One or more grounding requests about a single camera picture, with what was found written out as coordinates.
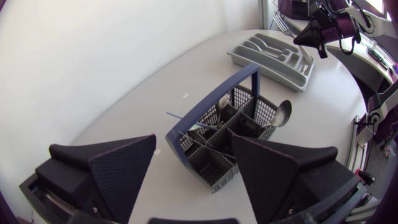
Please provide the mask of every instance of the blue basket handle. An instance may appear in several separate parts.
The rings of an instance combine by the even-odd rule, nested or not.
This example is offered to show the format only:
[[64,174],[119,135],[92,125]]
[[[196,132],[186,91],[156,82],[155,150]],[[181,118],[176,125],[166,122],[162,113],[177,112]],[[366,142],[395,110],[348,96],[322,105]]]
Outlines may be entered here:
[[252,63],[225,80],[225,82],[192,108],[192,110],[190,110],[169,133],[167,133],[167,142],[183,164],[188,164],[188,160],[180,145],[180,138],[182,137],[181,133],[186,133],[214,104],[225,96],[225,94],[249,76],[251,76],[252,96],[257,98],[260,92],[259,66]]

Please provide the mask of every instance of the grey floor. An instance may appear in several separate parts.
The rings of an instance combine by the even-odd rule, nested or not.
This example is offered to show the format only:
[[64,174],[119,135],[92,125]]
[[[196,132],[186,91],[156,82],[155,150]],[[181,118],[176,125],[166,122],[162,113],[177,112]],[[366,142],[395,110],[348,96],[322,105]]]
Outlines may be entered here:
[[[386,193],[398,164],[398,155],[387,158],[380,150],[381,145],[382,144],[376,144],[375,142],[372,143],[368,164],[365,170],[376,179],[375,183],[371,186],[367,186],[368,193],[372,193],[372,195],[378,199],[383,198]],[[397,147],[393,142],[391,143],[391,148],[397,153]]]

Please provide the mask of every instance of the fork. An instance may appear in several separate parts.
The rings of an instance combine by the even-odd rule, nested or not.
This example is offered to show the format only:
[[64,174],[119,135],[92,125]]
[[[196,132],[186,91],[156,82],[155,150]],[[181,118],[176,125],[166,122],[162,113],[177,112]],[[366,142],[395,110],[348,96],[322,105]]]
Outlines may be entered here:
[[[276,22],[276,24],[278,25],[279,29],[282,31],[283,34],[290,36],[293,39],[295,38],[292,31],[290,31],[290,29],[287,27],[286,23],[283,21],[283,19],[280,17],[280,15],[276,14],[274,16],[273,20]],[[304,59],[307,62],[312,62],[312,59],[311,59],[310,55],[308,54],[308,52],[301,45],[298,45],[298,48],[300,49],[301,54],[303,55]]]

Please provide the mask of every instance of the white round table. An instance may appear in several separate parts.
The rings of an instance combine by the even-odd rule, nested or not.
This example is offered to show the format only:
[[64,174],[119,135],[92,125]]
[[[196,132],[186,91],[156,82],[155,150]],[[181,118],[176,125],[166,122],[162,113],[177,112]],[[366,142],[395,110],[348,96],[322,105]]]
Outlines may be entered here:
[[[146,223],[151,217],[178,220],[233,217],[241,223],[256,222],[240,174],[211,194],[179,162],[165,140],[178,121],[166,111],[185,115],[210,91],[242,69],[232,63],[226,52],[256,33],[293,41],[273,30],[244,30],[207,40],[133,89],[74,142],[81,145],[156,134],[160,154],[152,158],[130,223]],[[290,100],[293,106],[289,122],[277,128],[270,141],[305,147],[335,146],[337,161],[344,163],[351,122],[366,111],[363,97],[354,78],[334,56],[321,60],[315,49],[306,49],[315,65],[304,93],[261,76],[262,96],[275,105]],[[242,85],[250,88],[250,83],[245,80]]]

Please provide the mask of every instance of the grey plastic basket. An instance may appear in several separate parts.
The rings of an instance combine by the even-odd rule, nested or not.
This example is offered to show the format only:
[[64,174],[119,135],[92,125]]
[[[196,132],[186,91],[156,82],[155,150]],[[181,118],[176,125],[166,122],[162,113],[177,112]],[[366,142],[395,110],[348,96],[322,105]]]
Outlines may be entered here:
[[[238,85],[249,76],[252,76],[252,90]],[[196,122],[217,124],[217,102],[225,94],[228,105],[221,110],[221,128],[189,131]],[[258,66],[248,65],[188,112],[166,135],[166,140],[185,167],[215,193],[239,172],[230,146],[232,135],[269,139],[275,127],[266,127],[261,133],[255,130],[268,123],[276,109],[276,105],[259,96]]]

